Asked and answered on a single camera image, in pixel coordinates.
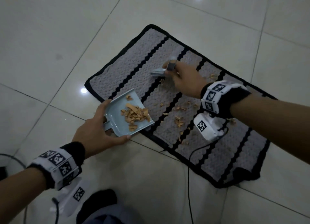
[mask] right hand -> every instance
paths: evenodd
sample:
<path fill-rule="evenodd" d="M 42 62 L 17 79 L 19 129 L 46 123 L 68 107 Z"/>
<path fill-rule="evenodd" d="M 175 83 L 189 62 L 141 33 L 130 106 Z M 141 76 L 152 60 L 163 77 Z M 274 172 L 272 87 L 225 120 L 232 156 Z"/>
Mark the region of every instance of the right hand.
<path fill-rule="evenodd" d="M 162 68 L 166 69 L 167 65 L 168 61 Z M 173 78 L 176 88 L 181 93 L 197 99 L 200 99 L 201 90 L 207 84 L 207 81 L 197 72 L 196 67 L 180 61 L 176 61 L 173 71 L 165 71 L 165 74 Z"/>

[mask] left hand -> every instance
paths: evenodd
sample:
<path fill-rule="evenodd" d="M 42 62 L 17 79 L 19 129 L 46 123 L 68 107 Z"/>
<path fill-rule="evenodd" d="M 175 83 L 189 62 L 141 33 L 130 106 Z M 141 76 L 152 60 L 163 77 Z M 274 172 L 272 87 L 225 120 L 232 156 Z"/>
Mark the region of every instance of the left hand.
<path fill-rule="evenodd" d="M 109 99 L 100 104 L 94 117 L 86 120 L 73 136 L 73 142 L 80 142 L 83 144 L 85 148 L 85 159 L 113 146 L 124 144 L 130 139 L 130 135 L 111 137 L 104 131 L 103 122 L 105 120 L 105 109 L 110 102 L 111 100 Z"/>

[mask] tile floor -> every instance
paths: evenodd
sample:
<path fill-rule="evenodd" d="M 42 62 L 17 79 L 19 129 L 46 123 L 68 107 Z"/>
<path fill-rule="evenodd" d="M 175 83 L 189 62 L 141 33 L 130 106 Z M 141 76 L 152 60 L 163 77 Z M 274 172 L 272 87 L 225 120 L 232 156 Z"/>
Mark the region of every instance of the tile floor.
<path fill-rule="evenodd" d="M 310 0 L 0 0 L 0 153 L 29 163 L 72 139 L 99 102 L 88 77 L 148 24 L 277 98 L 310 106 Z M 141 134 L 85 161 L 146 223 L 190 223 L 187 167 Z M 21 168 L 0 158 L 9 172 Z M 195 223 L 310 223 L 310 166 L 271 145 L 256 181 L 215 189 L 190 173 Z M 55 191 L 28 223 L 54 223 Z M 59 223 L 74 223 L 76 213 Z M 21 223 L 22 215 L 13 223 Z"/>

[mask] light blue dustpan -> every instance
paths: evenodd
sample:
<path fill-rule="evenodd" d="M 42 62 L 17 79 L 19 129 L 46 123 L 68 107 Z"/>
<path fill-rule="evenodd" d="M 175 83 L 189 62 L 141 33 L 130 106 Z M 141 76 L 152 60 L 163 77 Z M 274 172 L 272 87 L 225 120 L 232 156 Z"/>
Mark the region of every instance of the light blue dustpan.
<path fill-rule="evenodd" d="M 131 101 L 128 101 L 126 99 L 127 95 L 130 95 L 130 97 L 132 98 Z M 140 131 L 141 129 L 144 129 L 154 124 L 152 118 L 150 122 L 148 122 L 147 120 L 144 120 L 142 122 L 136 121 L 134 122 L 134 124 L 138 126 L 137 129 L 133 132 L 130 132 L 129 123 L 127 123 L 125 121 L 125 117 L 121 115 L 121 110 L 127 109 L 127 107 L 125 106 L 126 103 L 130 103 L 140 108 L 145 108 L 142 102 L 140 101 L 139 97 L 137 96 L 136 92 L 134 91 L 134 89 L 131 89 L 126 93 L 123 93 L 121 96 L 111 101 L 111 103 L 105 110 L 105 116 L 107 118 L 107 122 L 103 124 L 105 131 L 112 128 L 115 135 L 120 137 L 123 135 L 132 135 Z"/>

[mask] black rug border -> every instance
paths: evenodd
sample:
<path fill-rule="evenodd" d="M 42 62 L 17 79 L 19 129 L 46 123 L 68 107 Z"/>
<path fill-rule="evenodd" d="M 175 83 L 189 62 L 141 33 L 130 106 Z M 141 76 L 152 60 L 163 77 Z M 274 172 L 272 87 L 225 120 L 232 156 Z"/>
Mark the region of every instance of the black rug border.
<path fill-rule="evenodd" d="M 99 70 L 97 73 L 95 73 L 94 75 L 92 75 L 90 78 L 88 78 L 88 80 L 85 82 L 84 86 L 85 88 L 96 98 L 98 99 L 100 102 L 103 102 L 104 99 L 102 97 L 100 97 L 91 87 L 90 85 L 90 80 L 92 78 L 94 78 L 95 76 L 98 76 L 100 74 L 102 74 L 104 72 L 104 70 L 110 66 L 112 63 L 114 63 L 120 56 L 124 55 L 128 49 L 130 49 L 149 29 L 154 29 L 164 35 L 166 35 L 168 38 L 172 39 L 173 41 L 175 41 L 176 43 L 180 44 L 181 46 L 183 46 L 184 48 L 187 48 L 189 51 L 191 51 L 192 53 L 205 58 L 206 61 L 210 64 L 212 64 L 213 66 L 215 66 L 216 68 L 220 69 L 221 71 L 224 71 L 225 74 L 228 74 L 240 81 L 242 81 L 242 83 L 245 86 L 250 86 L 251 88 L 255 89 L 256 91 L 262 93 L 262 95 L 267 96 L 271 99 L 275 99 L 276 98 L 272 95 L 270 95 L 269 93 L 265 92 L 264 90 L 256 87 L 255 85 L 252 85 L 251 83 L 245 81 L 244 79 L 234 75 L 233 73 L 227 71 L 226 69 L 224 69 L 223 67 L 217 65 L 216 63 L 212 62 L 210 59 L 208 59 L 207 57 L 203 56 L 202 54 L 200 54 L 199 52 L 197 52 L 196 50 L 192 49 L 191 47 L 187 46 L 186 44 L 180 42 L 179 40 L 177 40 L 176 38 L 174 38 L 173 36 L 171 36 L 167 31 L 161 29 L 160 27 L 154 25 L 154 24 L 149 24 L 147 25 L 142 32 L 137 35 L 134 39 L 132 39 L 127 45 L 126 47 L 124 47 L 114 58 L 112 58 L 112 60 L 110 62 L 108 62 L 101 70 Z M 191 163 L 188 159 L 186 159 L 185 157 L 183 157 L 182 155 L 180 155 L 179 153 L 177 153 L 176 151 L 172 150 L 169 145 L 167 143 L 165 143 L 163 140 L 161 140 L 160 138 L 156 137 L 153 134 L 149 134 L 146 130 L 141 130 L 140 131 L 141 134 L 143 134 L 144 136 L 148 137 L 149 139 L 151 139 L 153 142 L 155 142 L 156 144 L 158 144 L 159 146 L 161 146 L 162 148 L 164 148 L 165 150 L 167 150 L 170 154 L 172 154 L 173 156 L 175 156 L 177 159 L 179 159 L 182 163 L 184 163 L 185 165 L 187 165 L 188 167 L 191 168 L 191 170 L 202 176 L 203 178 L 207 179 L 214 187 L 216 188 L 226 188 L 226 187 L 230 187 L 233 185 L 236 185 L 238 183 L 240 183 L 243 180 L 256 180 L 260 177 L 260 170 L 261 167 L 263 165 L 263 161 L 265 159 L 266 156 L 266 152 L 269 148 L 270 142 L 268 140 L 266 140 L 266 144 L 264 146 L 264 148 L 260 151 L 259 155 L 258 155 L 258 159 L 256 164 L 254 165 L 251 173 L 251 176 L 249 178 L 239 178 L 239 179 L 233 179 L 227 183 L 219 183 L 217 182 L 215 179 L 213 179 L 210 175 L 208 175 L 206 172 L 204 172 L 202 169 L 197 168 L 193 163 Z"/>

